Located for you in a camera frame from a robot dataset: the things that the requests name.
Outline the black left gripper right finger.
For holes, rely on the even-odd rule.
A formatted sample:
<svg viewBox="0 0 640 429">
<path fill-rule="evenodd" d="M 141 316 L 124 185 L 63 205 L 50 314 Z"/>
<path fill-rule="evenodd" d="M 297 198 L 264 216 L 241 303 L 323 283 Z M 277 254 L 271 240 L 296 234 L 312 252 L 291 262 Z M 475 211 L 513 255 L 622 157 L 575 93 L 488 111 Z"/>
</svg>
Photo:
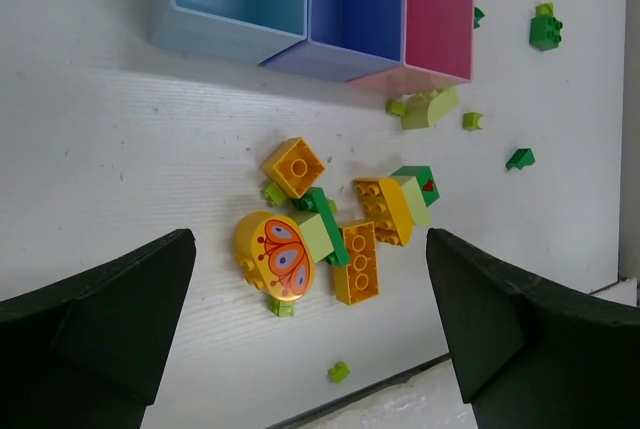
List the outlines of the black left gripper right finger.
<svg viewBox="0 0 640 429">
<path fill-rule="evenodd" d="M 432 228 L 426 260 L 480 428 L 636 428 L 638 309 L 567 288 Z"/>
</svg>

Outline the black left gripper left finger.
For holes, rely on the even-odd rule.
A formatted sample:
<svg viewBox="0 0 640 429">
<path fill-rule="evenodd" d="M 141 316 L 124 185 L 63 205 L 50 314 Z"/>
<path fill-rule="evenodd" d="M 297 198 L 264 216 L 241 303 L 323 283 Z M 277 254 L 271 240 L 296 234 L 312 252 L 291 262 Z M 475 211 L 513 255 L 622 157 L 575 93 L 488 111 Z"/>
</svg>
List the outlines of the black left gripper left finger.
<svg viewBox="0 0 640 429">
<path fill-rule="evenodd" d="M 174 230 L 1 303 L 4 428 L 138 428 L 162 380 L 196 258 Z"/>
</svg>

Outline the yellow long 2x3 brick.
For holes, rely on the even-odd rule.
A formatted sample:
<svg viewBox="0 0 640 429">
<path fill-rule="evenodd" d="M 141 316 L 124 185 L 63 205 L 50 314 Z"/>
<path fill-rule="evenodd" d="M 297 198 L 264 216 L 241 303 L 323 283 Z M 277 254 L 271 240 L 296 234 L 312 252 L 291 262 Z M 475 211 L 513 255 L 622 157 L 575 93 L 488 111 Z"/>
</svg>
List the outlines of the yellow long 2x3 brick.
<svg viewBox="0 0 640 429">
<path fill-rule="evenodd" d="M 354 220 L 339 225 L 350 262 L 333 266 L 333 289 L 336 299 L 354 305 L 379 294 L 377 240 L 371 220 Z"/>
</svg>

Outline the dark green heart brick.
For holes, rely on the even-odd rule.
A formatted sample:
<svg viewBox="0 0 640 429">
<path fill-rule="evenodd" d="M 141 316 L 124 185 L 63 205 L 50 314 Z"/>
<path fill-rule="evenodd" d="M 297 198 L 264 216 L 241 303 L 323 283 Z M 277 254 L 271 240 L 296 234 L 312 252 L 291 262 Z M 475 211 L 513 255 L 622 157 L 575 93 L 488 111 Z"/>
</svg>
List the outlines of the dark green heart brick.
<svg viewBox="0 0 640 429">
<path fill-rule="evenodd" d="M 430 166 L 402 166 L 394 171 L 392 176 L 415 177 L 421 188 L 426 206 L 431 206 L 440 197 L 438 186 Z"/>
</svg>

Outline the yellow curved studded brick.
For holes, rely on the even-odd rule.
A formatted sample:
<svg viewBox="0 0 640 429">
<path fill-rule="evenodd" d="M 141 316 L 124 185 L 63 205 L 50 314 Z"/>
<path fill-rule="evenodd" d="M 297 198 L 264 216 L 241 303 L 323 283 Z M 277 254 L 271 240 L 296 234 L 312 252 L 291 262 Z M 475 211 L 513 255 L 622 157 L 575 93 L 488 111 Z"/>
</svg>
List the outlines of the yellow curved studded brick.
<svg viewBox="0 0 640 429">
<path fill-rule="evenodd" d="M 365 218 L 374 223 L 376 240 L 407 246 L 413 234 L 413 220 L 400 184 L 391 177 L 361 177 L 353 185 Z"/>
</svg>

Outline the yellow butterfly round brick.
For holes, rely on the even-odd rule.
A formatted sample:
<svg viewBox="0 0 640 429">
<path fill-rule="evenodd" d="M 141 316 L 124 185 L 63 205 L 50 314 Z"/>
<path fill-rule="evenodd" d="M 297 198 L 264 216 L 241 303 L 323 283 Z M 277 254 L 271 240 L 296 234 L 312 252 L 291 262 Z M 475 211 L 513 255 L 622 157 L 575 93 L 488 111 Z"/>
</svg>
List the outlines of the yellow butterfly round brick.
<svg viewBox="0 0 640 429">
<path fill-rule="evenodd" d="M 297 223 L 266 211 L 242 218 L 234 232 L 234 253 L 245 280 L 272 298 L 303 297 L 315 279 L 315 263 Z"/>
</svg>

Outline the light green 2x2 brick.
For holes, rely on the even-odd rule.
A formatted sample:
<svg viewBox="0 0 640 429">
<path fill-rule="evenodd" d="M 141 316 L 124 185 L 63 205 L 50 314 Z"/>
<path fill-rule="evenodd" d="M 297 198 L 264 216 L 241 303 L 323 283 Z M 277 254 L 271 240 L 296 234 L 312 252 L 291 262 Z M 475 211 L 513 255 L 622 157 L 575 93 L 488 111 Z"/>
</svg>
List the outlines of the light green 2x2 brick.
<svg viewBox="0 0 640 429">
<path fill-rule="evenodd" d="M 314 263 L 322 261 L 334 251 L 320 214 L 295 211 L 290 215 L 290 218 L 299 226 Z"/>
</svg>

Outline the dark green plate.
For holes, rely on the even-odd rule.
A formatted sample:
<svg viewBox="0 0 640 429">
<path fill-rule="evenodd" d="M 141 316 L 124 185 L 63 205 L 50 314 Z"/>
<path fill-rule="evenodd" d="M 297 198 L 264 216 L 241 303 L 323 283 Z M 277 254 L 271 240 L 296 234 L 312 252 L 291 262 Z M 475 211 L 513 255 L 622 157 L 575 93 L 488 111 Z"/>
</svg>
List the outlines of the dark green plate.
<svg viewBox="0 0 640 429">
<path fill-rule="evenodd" d="M 325 257 L 326 261 L 332 266 L 347 266 L 351 262 L 351 257 L 331 212 L 324 190 L 320 187 L 311 187 L 300 199 L 293 200 L 293 206 L 297 210 L 317 213 L 321 216 L 333 247 L 333 251 Z"/>
</svg>

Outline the yellow square brick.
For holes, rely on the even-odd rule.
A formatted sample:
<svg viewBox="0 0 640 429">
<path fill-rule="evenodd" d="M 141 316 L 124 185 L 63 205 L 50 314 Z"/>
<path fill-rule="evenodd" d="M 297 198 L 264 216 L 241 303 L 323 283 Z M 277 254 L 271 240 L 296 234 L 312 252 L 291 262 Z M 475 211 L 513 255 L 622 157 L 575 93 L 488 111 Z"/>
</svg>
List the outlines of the yellow square brick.
<svg viewBox="0 0 640 429">
<path fill-rule="evenodd" d="M 262 164 L 264 173 L 284 193 L 300 199 L 325 171 L 325 166 L 302 137 L 284 141 Z"/>
</svg>

